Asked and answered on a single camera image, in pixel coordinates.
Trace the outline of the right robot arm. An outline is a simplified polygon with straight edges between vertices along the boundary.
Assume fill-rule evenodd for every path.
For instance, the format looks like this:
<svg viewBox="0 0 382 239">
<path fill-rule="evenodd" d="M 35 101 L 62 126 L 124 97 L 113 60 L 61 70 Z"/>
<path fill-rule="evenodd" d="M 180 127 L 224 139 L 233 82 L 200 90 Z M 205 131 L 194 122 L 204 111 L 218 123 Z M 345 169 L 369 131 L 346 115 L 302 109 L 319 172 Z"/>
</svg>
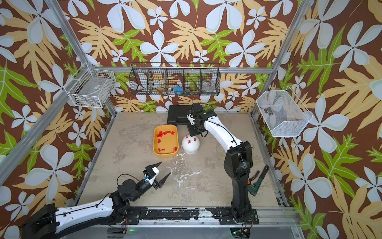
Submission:
<svg viewBox="0 0 382 239">
<path fill-rule="evenodd" d="M 235 137 L 221 122 L 214 110 L 205 110 L 200 103 L 190 106 L 187 115 L 191 136 L 211 134 L 226 152 L 224 170 L 232 180 L 233 198 L 231 214 L 237 223 L 250 216 L 252 206 L 248 197 L 248 181 L 253 166 L 252 147 L 247 141 Z"/>
</svg>

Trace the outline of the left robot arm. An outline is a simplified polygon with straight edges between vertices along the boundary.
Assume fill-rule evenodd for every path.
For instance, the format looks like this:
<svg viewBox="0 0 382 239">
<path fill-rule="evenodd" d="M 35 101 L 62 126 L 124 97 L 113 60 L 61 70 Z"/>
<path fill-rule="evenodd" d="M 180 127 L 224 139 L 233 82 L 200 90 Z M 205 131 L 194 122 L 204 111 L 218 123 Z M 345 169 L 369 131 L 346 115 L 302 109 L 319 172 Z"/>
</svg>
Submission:
<svg viewBox="0 0 382 239">
<path fill-rule="evenodd" d="M 22 239 L 60 239 L 73 232 L 95 225 L 108 225 L 122 222 L 128 217 L 130 202 L 139 199 L 150 188 L 162 188 L 171 175 L 168 173 L 158 181 L 159 165 L 148 165 L 143 171 L 144 178 L 139 182 L 127 179 L 117 185 L 117 190 L 107 193 L 101 200 L 78 206 L 57 208 L 54 204 L 45 205 L 20 227 Z"/>
</svg>

